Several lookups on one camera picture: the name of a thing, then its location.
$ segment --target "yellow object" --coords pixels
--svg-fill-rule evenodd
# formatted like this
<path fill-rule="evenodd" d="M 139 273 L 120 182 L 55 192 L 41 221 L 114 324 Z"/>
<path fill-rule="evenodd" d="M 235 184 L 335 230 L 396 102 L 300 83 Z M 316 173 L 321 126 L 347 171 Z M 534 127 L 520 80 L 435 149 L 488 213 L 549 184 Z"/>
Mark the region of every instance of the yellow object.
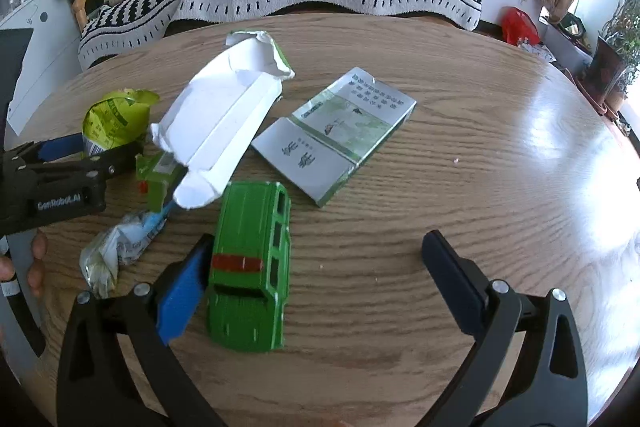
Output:
<path fill-rule="evenodd" d="M 134 140 L 144 140 L 150 107 L 158 100 L 156 93 L 143 89 L 107 93 L 84 116 L 84 154 L 91 156 Z"/>

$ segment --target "human hand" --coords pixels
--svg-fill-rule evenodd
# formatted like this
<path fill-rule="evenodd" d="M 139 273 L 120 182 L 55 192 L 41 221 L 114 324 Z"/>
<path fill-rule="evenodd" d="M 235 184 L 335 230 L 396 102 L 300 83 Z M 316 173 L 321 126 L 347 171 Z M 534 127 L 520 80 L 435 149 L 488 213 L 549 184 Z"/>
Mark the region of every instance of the human hand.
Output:
<path fill-rule="evenodd" d="M 27 282 L 31 292 L 37 297 L 42 297 L 44 291 L 44 262 L 43 258 L 48 248 L 47 236 L 38 230 L 33 241 L 31 241 L 31 253 L 33 254 L 33 264 L 27 274 Z M 11 259 L 0 257 L 0 282 L 10 281 L 14 276 L 14 263 Z"/>

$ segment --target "wooden chair armrest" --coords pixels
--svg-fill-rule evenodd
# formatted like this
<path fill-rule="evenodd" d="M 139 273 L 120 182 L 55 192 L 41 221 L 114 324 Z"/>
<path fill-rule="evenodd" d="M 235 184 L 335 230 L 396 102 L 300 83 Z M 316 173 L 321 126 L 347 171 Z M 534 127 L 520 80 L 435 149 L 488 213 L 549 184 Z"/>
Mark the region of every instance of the wooden chair armrest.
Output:
<path fill-rule="evenodd" d="M 78 22 L 80 31 L 84 29 L 87 23 L 86 12 L 84 11 L 85 4 L 86 0 L 75 0 L 71 5 L 74 15 L 76 16 L 76 21 Z"/>

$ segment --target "window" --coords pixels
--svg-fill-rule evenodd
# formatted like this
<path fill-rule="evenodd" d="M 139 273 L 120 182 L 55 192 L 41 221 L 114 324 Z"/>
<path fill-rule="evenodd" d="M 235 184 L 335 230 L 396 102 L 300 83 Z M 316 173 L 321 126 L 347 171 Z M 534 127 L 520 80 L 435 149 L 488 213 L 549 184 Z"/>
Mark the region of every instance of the window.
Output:
<path fill-rule="evenodd" d="M 282 236 L 282 225 L 276 221 L 273 225 L 273 246 L 274 248 L 280 247 L 280 236 Z"/>
<path fill-rule="evenodd" d="M 262 299 L 266 300 L 264 294 L 254 288 L 234 288 L 233 286 L 226 286 L 223 284 L 214 284 L 213 291 L 220 295 L 226 295 L 228 297 L 250 298 L 250 299 Z"/>
<path fill-rule="evenodd" d="M 281 216 L 284 216 L 284 205 L 285 205 L 284 192 L 278 192 L 278 213 Z"/>
<path fill-rule="evenodd" d="M 274 288 L 278 287 L 278 267 L 280 266 L 279 261 L 275 258 L 271 258 L 271 273 L 269 274 L 269 282 L 271 286 Z"/>

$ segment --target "wood grain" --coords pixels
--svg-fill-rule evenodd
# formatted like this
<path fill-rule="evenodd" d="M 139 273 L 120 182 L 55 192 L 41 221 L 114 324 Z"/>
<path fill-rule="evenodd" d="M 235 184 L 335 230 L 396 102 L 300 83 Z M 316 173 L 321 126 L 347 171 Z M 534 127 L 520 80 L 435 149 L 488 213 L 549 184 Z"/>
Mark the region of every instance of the wood grain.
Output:
<path fill-rule="evenodd" d="M 422 236 L 440 229 L 490 279 L 534 295 L 553 287 L 567 292 L 593 417 L 640 345 L 638 172 L 575 86 L 516 48 L 428 21 L 359 15 L 210 26 L 77 77 L 45 101 L 21 138 L 77 132 L 89 105 L 122 87 L 158 92 L 157 121 L 220 52 L 226 33 L 247 27 L 270 31 L 296 71 L 264 126 L 354 66 L 418 105 L 322 209 L 255 152 L 246 153 L 234 179 L 279 180 L 292 196 L 286 347 L 266 355 L 218 347 L 207 338 L 201 306 L 172 349 L 212 406 L 231 427 L 328 426 L 337 419 L 356 427 L 415 425 L 471 345 L 420 262 Z M 46 230 L 49 347 L 36 394 L 54 388 L 66 320 L 85 288 L 81 248 L 143 204 L 132 176 L 110 182 L 108 201 L 103 214 Z M 152 282 L 181 259 L 214 229 L 218 211 L 214 203 L 176 212 L 139 263 L 121 270 L 118 292 Z M 157 407 L 124 345 L 145 400 Z"/>

